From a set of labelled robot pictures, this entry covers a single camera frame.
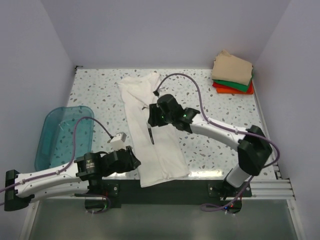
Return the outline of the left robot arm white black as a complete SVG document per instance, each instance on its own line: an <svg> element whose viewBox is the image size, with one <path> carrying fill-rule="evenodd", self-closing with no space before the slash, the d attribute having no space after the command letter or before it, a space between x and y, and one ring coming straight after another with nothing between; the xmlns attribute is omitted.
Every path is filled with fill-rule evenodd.
<svg viewBox="0 0 320 240"><path fill-rule="evenodd" d="M141 162L130 146L110 153L88 152L68 164L32 173L9 170L5 174L4 202L6 212L26 208L41 198L78 194L104 197L108 192L103 178L137 169Z"/></svg>

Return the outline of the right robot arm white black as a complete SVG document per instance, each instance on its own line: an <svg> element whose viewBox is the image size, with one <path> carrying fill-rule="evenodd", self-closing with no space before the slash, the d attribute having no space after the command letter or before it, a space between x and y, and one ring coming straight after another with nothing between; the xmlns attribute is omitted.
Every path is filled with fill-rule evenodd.
<svg viewBox="0 0 320 240"><path fill-rule="evenodd" d="M206 117L200 110L183 108L171 94L149 105L151 127L172 125L189 134L202 135L227 145L237 152L238 163L224 178L223 192L235 196L250 177L258 176L272 154L272 147L258 126L243 128Z"/></svg>

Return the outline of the white printed t shirt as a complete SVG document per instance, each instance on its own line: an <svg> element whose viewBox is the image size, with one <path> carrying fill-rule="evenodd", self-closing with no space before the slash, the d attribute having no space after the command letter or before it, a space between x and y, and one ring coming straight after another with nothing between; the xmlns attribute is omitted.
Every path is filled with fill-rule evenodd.
<svg viewBox="0 0 320 240"><path fill-rule="evenodd" d="M126 77L118 83L133 152L141 162L137 171L142 188L189 175L175 128L148 124L149 105L157 100L153 91L159 83L160 74L155 72L143 77Z"/></svg>

